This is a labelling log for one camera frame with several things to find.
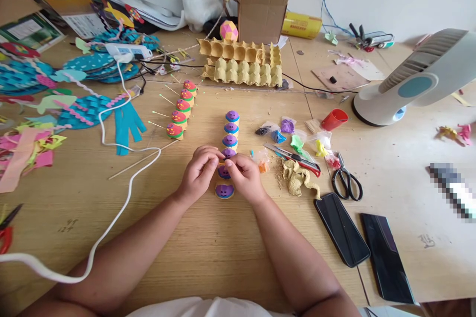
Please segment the handwriting on table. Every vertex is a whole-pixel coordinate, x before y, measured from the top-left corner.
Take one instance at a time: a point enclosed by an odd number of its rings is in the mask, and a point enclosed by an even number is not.
[[[69,219],[66,225],[58,230],[58,233],[69,233],[79,219]]]
[[[419,235],[418,238],[425,244],[425,249],[433,248],[436,245],[435,241],[428,234]]]

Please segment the white shirt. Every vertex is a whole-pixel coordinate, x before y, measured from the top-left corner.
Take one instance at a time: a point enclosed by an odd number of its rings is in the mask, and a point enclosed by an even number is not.
[[[292,315],[268,312],[260,305],[236,298],[202,300],[200,297],[150,305],[138,309],[127,317],[292,317]]]

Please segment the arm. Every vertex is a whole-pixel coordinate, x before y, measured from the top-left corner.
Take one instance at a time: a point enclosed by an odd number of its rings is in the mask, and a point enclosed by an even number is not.
[[[94,257],[86,279],[72,285],[57,284],[22,316],[93,317],[117,309],[147,272],[187,209],[206,192],[218,158],[225,157],[217,148],[198,148],[179,189],[105,244]],[[82,276],[86,262],[79,263],[69,274]]]
[[[321,255],[267,195],[258,166],[241,154],[225,162],[237,190],[253,207],[271,263],[295,311],[307,317],[359,317]]]

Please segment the red cup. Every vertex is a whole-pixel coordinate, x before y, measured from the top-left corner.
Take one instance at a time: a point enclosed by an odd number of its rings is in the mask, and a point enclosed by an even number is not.
[[[322,121],[321,126],[324,130],[331,131],[341,126],[349,120],[347,113],[340,109],[334,109]]]

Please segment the box cutter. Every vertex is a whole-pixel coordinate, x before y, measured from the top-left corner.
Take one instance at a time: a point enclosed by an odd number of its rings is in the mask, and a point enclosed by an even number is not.
[[[321,175],[321,168],[319,167],[318,164],[312,163],[297,154],[290,153],[289,151],[286,151],[284,149],[281,149],[271,144],[263,144],[263,146],[273,150],[278,155],[284,157],[286,160],[291,159],[294,162],[297,162],[299,166],[301,166],[302,168],[305,168],[311,171],[312,173],[314,173],[317,178],[319,178],[319,176]]]

